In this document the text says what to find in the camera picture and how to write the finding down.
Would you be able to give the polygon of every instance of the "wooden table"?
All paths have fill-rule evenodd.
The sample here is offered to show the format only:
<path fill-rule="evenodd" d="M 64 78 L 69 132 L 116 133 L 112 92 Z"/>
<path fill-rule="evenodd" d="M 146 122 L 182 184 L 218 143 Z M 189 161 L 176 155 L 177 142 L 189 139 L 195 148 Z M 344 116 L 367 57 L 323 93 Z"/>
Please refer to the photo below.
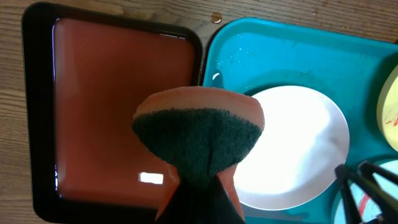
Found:
<path fill-rule="evenodd" d="M 35 0 L 0 0 L 0 223 L 44 223 L 32 209 L 21 15 Z M 206 44 L 218 24 L 261 17 L 370 39 L 398 39 L 398 0 L 59 0 L 83 9 L 177 24 Z"/>

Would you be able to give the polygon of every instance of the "yellow plate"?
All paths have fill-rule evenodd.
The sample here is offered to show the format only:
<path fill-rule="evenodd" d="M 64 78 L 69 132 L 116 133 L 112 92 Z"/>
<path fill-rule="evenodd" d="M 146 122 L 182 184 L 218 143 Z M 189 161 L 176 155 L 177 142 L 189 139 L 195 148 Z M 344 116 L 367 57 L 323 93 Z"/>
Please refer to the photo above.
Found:
<path fill-rule="evenodd" d="M 398 66 L 392 71 L 380 92 L 377 123 L 388 143 L 398 151 Z"/>

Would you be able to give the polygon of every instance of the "wood surface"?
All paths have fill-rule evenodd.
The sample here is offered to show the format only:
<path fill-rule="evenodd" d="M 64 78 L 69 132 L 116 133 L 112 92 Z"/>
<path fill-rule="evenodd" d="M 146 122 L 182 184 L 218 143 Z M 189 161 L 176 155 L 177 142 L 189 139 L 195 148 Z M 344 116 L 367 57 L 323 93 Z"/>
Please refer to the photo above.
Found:
<path fill-rule="evenodd" d="M 21 15 L 35 0 L 0 0 L 0 223 L 44 223 L 33 211 Z M 398 39 L 398 0 L 59 0 L 108 14 L 178 24 L 203 44 L 221 25 L 261 17 L 370 39 Z M 221 24 L 211 15 L 220 12 Z"/>

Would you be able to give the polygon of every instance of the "black baking pan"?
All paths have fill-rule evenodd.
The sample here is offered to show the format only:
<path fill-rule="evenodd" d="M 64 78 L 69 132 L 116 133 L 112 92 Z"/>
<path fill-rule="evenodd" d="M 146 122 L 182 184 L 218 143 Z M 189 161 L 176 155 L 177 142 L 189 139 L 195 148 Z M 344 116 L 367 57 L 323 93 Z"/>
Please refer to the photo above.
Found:
<path fill-rule="evenodd" d="M 55 79 L 53 27 L 70 18 L 181 37 L 194 48 L 191 85 L 201 85 L 203 48 L 190 29 L 39 2 L 22 16 L 33 207 L 53 223 L 153 223 L 156 209 L 67 200 L 55 186 Z"/>

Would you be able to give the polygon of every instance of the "blue tray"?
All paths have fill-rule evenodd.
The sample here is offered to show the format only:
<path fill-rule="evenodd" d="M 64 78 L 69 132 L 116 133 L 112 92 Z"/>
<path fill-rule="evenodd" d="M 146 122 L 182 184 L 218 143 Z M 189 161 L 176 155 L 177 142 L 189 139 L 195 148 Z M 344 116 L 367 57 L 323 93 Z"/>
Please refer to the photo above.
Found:
<path fill-rule="evenodd" d="M 281 85 L 322 92 L 347 119 L 351 142 L 346 164 L 356 166 L 398 155 L 376 121 L 379 93 L 397 64 L 398 45 L 245 18 L 215 35 L 203 85 L 247 95 Z M 284 211 L 244 207 L 247 223 L 330 223 L 337 191 L 333 184 L 312 201 Z"/>

